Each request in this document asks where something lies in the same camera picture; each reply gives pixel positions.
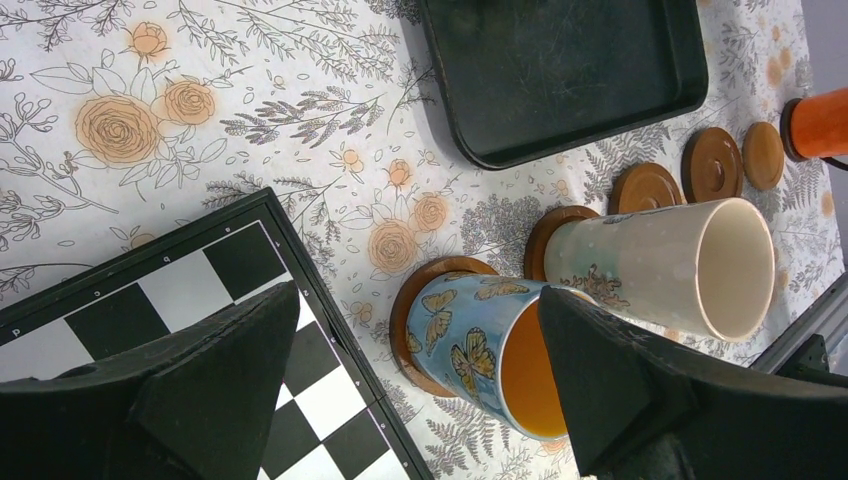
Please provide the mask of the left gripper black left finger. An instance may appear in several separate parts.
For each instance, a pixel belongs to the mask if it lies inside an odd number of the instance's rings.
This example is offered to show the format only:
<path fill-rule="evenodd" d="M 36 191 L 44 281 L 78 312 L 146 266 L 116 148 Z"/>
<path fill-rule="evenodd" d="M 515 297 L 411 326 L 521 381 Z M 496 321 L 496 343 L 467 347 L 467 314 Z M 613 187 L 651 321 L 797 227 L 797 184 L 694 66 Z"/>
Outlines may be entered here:
<path fill-rule="evenodd" d="M 254 479 L 300 314 L 282 282 L 166 337 L 1 386 L 5 479 Z"/>

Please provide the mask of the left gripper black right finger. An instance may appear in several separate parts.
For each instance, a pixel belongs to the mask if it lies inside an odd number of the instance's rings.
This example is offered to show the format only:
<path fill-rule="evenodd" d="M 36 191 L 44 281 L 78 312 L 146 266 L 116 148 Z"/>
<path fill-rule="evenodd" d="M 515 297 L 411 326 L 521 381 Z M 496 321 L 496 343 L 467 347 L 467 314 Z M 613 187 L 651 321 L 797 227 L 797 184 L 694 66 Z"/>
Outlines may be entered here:
<path fill-rule="evenodd" d="M 843 479 L 847 380 L 740 367 L 545 287 L 539 324 L 578 471 L 600 479 Z"/>

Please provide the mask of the tall cream floral mug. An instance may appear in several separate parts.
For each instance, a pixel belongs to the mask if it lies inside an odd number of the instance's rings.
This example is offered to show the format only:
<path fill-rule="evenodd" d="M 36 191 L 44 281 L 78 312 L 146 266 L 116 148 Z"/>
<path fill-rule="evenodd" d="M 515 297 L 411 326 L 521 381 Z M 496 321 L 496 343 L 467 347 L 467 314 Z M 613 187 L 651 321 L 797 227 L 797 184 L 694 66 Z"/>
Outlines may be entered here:
<path fill-rule="evenodd" d="M 772 300 L 771 233 L 742 198 L 569 221 L 544 246 L 547 281 L 619 316 L 679 331 L 742 342 Z"/>

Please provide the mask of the blue mug yellow inside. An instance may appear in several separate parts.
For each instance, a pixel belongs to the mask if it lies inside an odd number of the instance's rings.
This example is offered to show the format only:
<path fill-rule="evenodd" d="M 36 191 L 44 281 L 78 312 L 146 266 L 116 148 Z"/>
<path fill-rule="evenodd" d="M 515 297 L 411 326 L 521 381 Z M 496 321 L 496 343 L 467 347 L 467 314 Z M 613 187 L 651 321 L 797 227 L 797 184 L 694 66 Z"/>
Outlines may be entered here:
<path fill-rule="evenodd" d="M 539 324 L 545 283 L 450 272 L 427 281 L 406 316 L 416 368 L 525 436 L 567 434 Z"/>

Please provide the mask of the brown wooden coaster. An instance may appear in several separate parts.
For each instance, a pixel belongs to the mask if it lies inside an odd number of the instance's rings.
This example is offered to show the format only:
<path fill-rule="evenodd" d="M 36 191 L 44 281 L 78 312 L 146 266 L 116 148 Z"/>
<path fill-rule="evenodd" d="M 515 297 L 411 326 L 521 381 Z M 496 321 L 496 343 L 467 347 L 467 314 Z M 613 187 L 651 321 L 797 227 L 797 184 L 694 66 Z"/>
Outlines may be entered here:
<path fill-rule="evenodd" d="M 553 233 L 561 226 L 575 221 L 598 217 L 599 214 L 585 206 L 560 206 L 546 213 L 533 227 L 524 249 L 524 277 L 546 281 L 544 256 Z"/>
<path fill-rule="evenodd" d="M 683 203 L 681 190 L 671 173 L 659 164 L 646 162 L 628 167 L 616 178 L 607 211 L 635 213 Z"/>
<path fill-rule="evenodd" d="M 683 152 L 681 179 L 689 203 L 740 197 L 744 168 L 739 147 L 730 133 L 720 127 L 696 132 Z"/>
<path fill-rule="evenodd" d="M 403 283 L 389 316 L 389 340 L 392 355 L 399 371 L 412 385 L 430 395 L 444 398 L 454 398 L 455 394 L 442 387 L 413 364 L 412 354 L 406 340 L 406 328 L 413 301 L 420 291 L 438 276 L 453 272 L 497 274 L 497 271 L 489 264 L 473 257 L 449 256 L 432 260 L 418 268 Z"/>

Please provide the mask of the light wooden coaster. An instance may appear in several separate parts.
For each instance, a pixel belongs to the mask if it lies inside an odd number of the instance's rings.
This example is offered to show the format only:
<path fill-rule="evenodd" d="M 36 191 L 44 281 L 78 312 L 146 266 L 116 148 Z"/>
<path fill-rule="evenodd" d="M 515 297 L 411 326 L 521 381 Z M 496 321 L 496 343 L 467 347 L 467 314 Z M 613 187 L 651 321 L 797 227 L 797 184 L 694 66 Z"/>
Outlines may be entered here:
<path fill-rule="evenodd" d="M 768 122 L 753 123 L 743 142 L 745 175 L 761 191 L 775 188 L 782 179 L 785 160 L 778 130 Z"/>

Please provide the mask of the dark wooden coaster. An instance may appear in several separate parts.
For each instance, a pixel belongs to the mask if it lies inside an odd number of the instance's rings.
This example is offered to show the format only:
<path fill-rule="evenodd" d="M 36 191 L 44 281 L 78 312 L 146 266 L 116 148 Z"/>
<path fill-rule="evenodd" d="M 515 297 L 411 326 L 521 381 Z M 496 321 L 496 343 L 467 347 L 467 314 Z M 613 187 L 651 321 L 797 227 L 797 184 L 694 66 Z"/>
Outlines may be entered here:
<path fill-rule="evenodd" d="M 780 138 L 786 156 L 794 162 L 807 161 L 808 158 L 802 156 L 794 146 L 791 135 L 791 119 L 797 105 L 802 101 L 800 97 L 789 100 L 783 107 L 780 117 Z"/>

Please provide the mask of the orange mug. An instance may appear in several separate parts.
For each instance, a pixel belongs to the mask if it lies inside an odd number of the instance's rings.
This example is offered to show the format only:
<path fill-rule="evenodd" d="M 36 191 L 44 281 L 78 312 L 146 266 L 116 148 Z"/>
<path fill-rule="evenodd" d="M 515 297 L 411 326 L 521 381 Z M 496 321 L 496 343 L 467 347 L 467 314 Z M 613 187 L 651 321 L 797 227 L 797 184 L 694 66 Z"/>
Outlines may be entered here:
<path fill-rule="evenodd" d="M 847 171 L 847 88 L 801 99 L 790 118 L 790 137 L 804 159 L 819 158 Z"/>

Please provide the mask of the black serving tray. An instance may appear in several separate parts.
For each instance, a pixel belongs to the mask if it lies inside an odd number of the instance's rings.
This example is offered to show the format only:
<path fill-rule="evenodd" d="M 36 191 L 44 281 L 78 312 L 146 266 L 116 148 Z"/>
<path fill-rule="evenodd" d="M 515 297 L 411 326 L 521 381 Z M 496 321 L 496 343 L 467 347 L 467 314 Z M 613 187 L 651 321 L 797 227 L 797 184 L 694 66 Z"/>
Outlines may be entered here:
<path fill-rule="evenodd" d="M 458 151 L 504 170 L 698 109 L 693 1 L 423 1 Z"/>

